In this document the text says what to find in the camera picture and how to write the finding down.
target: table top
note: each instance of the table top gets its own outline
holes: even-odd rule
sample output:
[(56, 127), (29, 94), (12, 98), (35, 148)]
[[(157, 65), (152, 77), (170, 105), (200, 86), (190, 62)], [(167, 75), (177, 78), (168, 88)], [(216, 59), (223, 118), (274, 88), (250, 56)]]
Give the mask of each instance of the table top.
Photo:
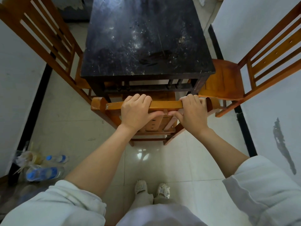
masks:
[(189, 73), (215, 73), (193, 0), (94, 0), (82, 77)]

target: white wall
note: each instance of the white wall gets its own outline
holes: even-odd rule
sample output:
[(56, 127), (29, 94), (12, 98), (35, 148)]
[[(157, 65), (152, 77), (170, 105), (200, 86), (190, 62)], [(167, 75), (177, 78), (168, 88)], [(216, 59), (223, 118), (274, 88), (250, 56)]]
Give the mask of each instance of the white wall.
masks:
[[(300, 0), (224, 0), (213, 29), (225, 60), (238, 63)], [(301, 58), (299, 54), (286, 64)], [(285, 67), (278, 68), (270, 74)], [(250, 90), (246, 67), (241, 70)], [(256, 151), (281, 167), (301, 185), (301, 71), (294, 73), (241, 105)], [(279, 118), (286, 147), (297, 173), (276, 146), (273, 126)]]
[(11, 166), (45, 62), (1, 20), (0, 32), (0, 177), (2, 177), (8, 173)]

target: shoe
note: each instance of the shoe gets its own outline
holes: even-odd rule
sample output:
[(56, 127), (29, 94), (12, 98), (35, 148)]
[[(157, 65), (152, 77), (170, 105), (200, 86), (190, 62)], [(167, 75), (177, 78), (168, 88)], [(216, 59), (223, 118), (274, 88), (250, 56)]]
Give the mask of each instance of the shoe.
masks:
[(159, 194), (163, 194), (164, 197), (169, 198), (170, 197), (169, 189), (170, 187), (168, 185), (166, 185), (165, 183), (161, 183), (158, 186), (157, 197), (159, 196)]
[(144, 180), (138, 180), (135, 185), (135, 195), (137, 195), (141, 191), (148, 192), (148, 186), (146, 184), (146, 181)]

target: white pants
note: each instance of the white pants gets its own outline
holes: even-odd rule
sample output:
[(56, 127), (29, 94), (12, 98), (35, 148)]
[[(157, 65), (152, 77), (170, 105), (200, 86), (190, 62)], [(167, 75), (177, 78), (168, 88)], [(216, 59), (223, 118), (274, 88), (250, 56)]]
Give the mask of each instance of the white pants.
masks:
[(163, 197), (161, 195), (158, 195), (156, 198), (154, 198), (152, 194), (148, 194), (144, 191), (136, 195), (135, 200), (131, 205), (129, 211), (146, 205), (171, 203), (176, 203), (176, 201), (173, 199), (167, 199), (166, 197)]

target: table leg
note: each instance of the table leg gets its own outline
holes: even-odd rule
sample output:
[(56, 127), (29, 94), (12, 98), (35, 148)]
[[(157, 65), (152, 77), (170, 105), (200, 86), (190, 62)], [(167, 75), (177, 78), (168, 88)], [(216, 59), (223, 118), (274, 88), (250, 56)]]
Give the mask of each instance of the table leg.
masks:
[(188, 94), (192, 94), (192, 95), (198, 94), (208, 78), (209, 78), (209, 76), (202, 76), (199, 79), (191, 79), (191, 84), (193, 85), (193, 90), (191, 92), (188, 92), (187, 95)]
[(103, 82), (95, 82), (94, 80), (89, 80), (89, 79), (87, 79), (87, 82), (91, 86), (96, 96), (104, 97), (108, 103), (111, 103), (111, 99), (109, 98), (109, 95), (104, 92), (105, 86)]

